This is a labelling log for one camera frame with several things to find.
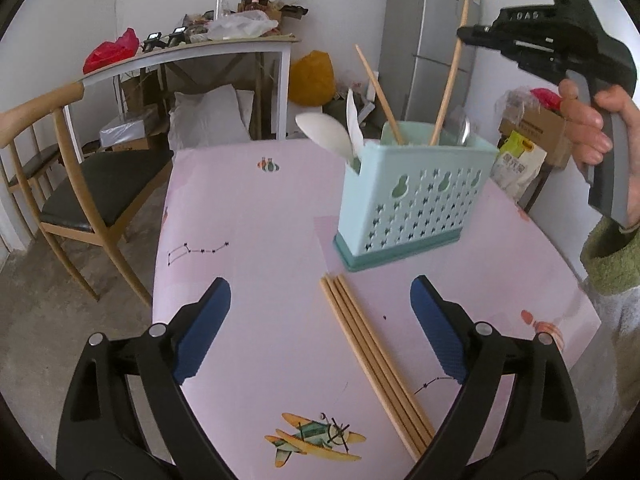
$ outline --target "airplane illustration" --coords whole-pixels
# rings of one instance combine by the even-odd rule
[[[349,453],[348,444],[364,442],[366,437],[353,431],[348,431],[350,424],[338,425],[334,418],[327,420],[321,415],[323,422],[309,420],[292,413],[283,413],[282,418],[298,430],[295,434],[276,430],[278,436],[266,435],[265,439],[276,447],[276,467],[287,463],[291,453],[300,455],[311,454],[328,460],[355,462],[361,457]],[[344,446],[345,452],[336,451],[335,446]]]

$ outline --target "human hand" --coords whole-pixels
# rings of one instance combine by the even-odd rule
[[[578,168],[585,164],[596,166],[603,155],[612,148],[609,137],[602,132],[602,115],[594,108],[578,101],[578,87],[565,79],[559,85],[562,96],[561,112],[567,119],[566,136],[574,144],[574,159]],[[596,94],[595,101],[601,108],[620,113],[629,136],[629,201],[628,226],[640,222],[640,110],[620,86],[612,86]]]

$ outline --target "bottle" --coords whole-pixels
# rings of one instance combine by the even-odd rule
[[[263,10],[260,0],[251,0],[251,3],[244,10]]]

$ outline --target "red plastic bag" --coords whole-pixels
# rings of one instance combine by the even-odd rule
[[[105,41],[96,47],[84,62],[82,73],[88,74],[104,66],[133,57],[136,55],[139,46],[140,40],[135,31],[132,28],[128,28],[115,43],[113,41]]]
[[[540,101],[543,107],[549,110],[560,111],[562,98],[555,92],[552,92],[548,88],[535,88],[531,93]]]

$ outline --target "pink tablecloth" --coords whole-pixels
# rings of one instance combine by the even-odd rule
[[[360,370],[318,285],[342,266],[331,245],[344,163],[307,140],[253,142],[178,153],[156,263],[154,321],[168,321],[217,276],[230,312],[198,375],[183,391],[240,480],[404,478],[413,462]],[[446,300],[505,335],[532,338],[539,323],[561,333],[570,367],[599,319],[542,232],[488,182],[459,242],[348,280],[378,335],[439,426],[457,393],[409,304],[425,274]],[[506,406],[498,392],[475,458],[491,449]],[[285,451],[297,420],[350,424],[329,457]]]

